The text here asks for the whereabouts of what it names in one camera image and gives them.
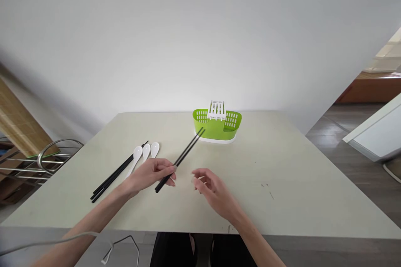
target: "person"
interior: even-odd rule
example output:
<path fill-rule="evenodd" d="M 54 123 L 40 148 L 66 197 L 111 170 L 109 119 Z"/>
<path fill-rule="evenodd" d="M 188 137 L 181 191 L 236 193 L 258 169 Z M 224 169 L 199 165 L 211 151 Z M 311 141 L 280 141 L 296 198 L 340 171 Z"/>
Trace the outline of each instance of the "person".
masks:
<path fill-rule="evenodd" d="M 109 223 L 124 204 L 141 190 L 171 174 L 168 186 L 175 186 L 176 167 L 167 159 L 148 159 L 107 197 L 94 207 L 63 238 L 82 232 L 98 232 Z M 208 168 L 192 171 L 195 190 L 209 205 L 232 224 L 238 235 L 214 235 L 211 245 L 211 266 L 285 266 L 241 209 L 224 182 Z M 74 266 L 94 241 L 94 236 L 82 236 L 57 244 L 33 266 Z M 188 233 L 158 233 L 151 267 L 195 266 L 194 240 Z"/>

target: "white cable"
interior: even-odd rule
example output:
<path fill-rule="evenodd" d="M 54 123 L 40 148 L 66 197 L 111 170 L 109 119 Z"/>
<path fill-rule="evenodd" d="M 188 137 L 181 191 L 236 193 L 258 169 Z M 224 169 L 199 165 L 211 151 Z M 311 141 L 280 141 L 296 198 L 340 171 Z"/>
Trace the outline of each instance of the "white cable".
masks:
<path fill-rule="evenodd" d="M 59 243 L 68 242 L 68 241 L 74 240 L 76 238 L 80 238 L 80 237 L 88 236 L 88 235 L 98 237 L 100 234 L 97 233 L 97 232 L 83 232 L 83 233 L 80 233 L 80 234 L 78 234 L 76 236 L 72 236 L 72 237 L 69 237 L 69 238 L 66 238 L 66 239 L 54 240 L 54 241 L 33 242 L 33 243 L 29 243 L 29 244 L 24 244 L 24 245 L 16 246 L 16 247 L 13 247 L 13 248 L 10 248 L 10 249 L 7 249 L 7 250 L 4 250 L 4 251 L 0 252 L 0 257 L 3 256 L 3 255 L 9 254 L 9 253 L 15 252 L 17 250 L 21 250 L 21 249 L 24 249 L 24 248 L 27 248 L 27 247 L 31 247 L 31 246 L 59 244 Z M 117 241 L 115 243 L 112 243 L 110 240 L 107 240 L 107 242 L 110 244 L 110 249 L 106 253 L 106 255 L 104 256 L 104 258 L 101 260 L 103 265 L 106 265 L 107 262 L 109 261 L 110 255 L 111 255 L 112 250 L 114 248 L 114 244 L 117 244 L 117 243 L 119 243 L 119 242 L 121 242 L 121 241 L 123 241 L 123 240 L 125 240 L 126 238 L 129 238 L 129 237 L 131 237 L 131 239 L 133 240 L 133 242 L 135 244 L 135 247 L 136 247 L 136 249 L 138 251 L 138 257 L 137 257 L 137 267 L 138 267 L 138 264 L 139 264 L 139 248 L 138 248 L 138 245 L 136 244 L 136 242 L 134 240 L 134 237 L 131 236 L 131 235 L 129 235 L 129 236 L 127 236 L 127 237 L 125 237 L 125 238 L 123 238 L 123 239 L 121 239 L 121 240 L 119 240 L 119 241 Z"/>
<path fill-rule="evenodd" d="M 386 164 L 383 164 L 383 169 L 384 169 L 392 178 L 394 178 L 396 181 L 398 181 L 398 182 L 401 184 L 401 179 L 399 179 L 393 172 L 391 172 L 391 171 L 387 168 Z"/>

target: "pants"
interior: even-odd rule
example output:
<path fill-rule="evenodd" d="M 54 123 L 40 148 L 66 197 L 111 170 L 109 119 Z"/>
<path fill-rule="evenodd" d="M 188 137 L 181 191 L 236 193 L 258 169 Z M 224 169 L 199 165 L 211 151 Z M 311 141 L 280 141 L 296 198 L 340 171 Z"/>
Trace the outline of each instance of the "pants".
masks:
<path fill-rule="evenodd" d="M 211 266 L 249 266 L 256 264 L 239 235 L 213 235 Z M 159 232 L 153 248 L 150 267 L 195 267 L 197 251 L 192 254 L 188 233 Z"/>

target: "rolled bamboo blind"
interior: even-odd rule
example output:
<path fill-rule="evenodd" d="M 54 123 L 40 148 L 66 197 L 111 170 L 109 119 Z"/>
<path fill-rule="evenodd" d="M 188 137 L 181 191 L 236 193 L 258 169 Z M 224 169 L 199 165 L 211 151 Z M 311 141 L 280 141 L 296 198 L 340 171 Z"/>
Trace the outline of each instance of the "rolled bamboo blind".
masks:
<path fill-rule="evenodd" d="M 53 142 L 1 78 L 0 130 L 27 158 L 37 156 Z M 45 156 L 59 151 L 54 145 L 46 151 Z"/>

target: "chopsticks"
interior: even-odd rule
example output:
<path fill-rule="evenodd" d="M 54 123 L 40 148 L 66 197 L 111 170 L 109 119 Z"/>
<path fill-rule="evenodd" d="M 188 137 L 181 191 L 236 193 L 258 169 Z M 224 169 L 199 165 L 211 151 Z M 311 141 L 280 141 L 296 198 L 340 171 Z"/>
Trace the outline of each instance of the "chopsticks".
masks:
<path fill-rule="evenodd" d="M 184 151 L 182 152 L 182 154 L 178 157 L 178 159 L 175 161 L 175 163 L 173 164 L 173 166 L 179 166 L 181 164 L 181 162 L 183 161 L 183 159 L 185 159 L 185 157 L 187 156 L 188 152 L 191 151 L 192 147 L 194 147 L 194 145 L 196 144 L 196 142 L 199 140 L 199 138 L 203 135 L 203 133 L 205 132 L 206 129 L 203 129 L 203 127 L 197 132 L 196 136 L 194 136 L 194 138 L 191 140 L 191 142 L 188 144 L 188 146 L 184 149 Z M 167 175 L 165 177 L 163 177 L 163 179 L 160 181 L 160 183 L 156 186 L 155 191 L 156 193 L 159 193 L 160 189 L 164 186 L 164 184 L 167 182 L 167 180 L 170 178 L 170 175 Z"/>
<path fill-rule="evenodd" d="M 124 163 L 120 167 L 118 167 L 95 191 L 93 191 L 93 195 L 91 197 L 92 203 L 103 194 L 103 192 L 112 184 L 112 182 L 123 172 L 123 170 L 131 163 L 134 159 L 134 154 L 131 154 Z"/>

